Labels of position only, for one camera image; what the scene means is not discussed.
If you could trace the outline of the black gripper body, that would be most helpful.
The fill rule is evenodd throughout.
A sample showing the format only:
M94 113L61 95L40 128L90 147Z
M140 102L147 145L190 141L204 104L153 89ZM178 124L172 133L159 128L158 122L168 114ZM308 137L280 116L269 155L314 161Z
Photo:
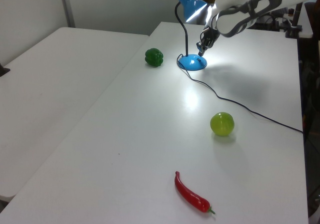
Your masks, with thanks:
M206 42L209 39L209 40L213 40L213 44L214 44L219 38L219 36L220 36L220 33L216 29L207 27L201 32L200 41L204 45L206 45Z

